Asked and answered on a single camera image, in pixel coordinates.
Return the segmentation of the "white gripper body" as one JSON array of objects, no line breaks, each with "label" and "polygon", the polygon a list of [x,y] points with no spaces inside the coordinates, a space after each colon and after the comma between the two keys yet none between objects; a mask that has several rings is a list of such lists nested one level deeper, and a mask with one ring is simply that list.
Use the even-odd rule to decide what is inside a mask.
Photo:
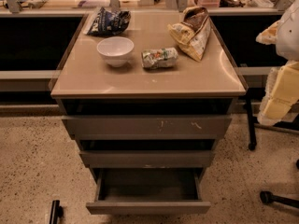
[{"label": "white gripper body", "polygon": [[278,23],[277,55],[299,61],[299,0],[294,0]]}]

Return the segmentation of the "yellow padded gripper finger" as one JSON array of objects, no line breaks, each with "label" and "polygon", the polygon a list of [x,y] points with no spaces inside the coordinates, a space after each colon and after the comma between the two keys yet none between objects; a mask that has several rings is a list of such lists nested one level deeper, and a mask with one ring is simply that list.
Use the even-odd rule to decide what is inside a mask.
[{"label": "yellow padded gripper finger", "polygon": [[277,43],[277,32],[278,32],[279,21],[275,21],[268,28],[263,30],[256,36],[256,41],[265,45],[273,45]]},{"label": "yellow padded gripper finger", "polygon": [[273,126],[280,122],[299,100],[299,62],[287,61],[280,68],[272,68],[266,80],[258,122]]}]

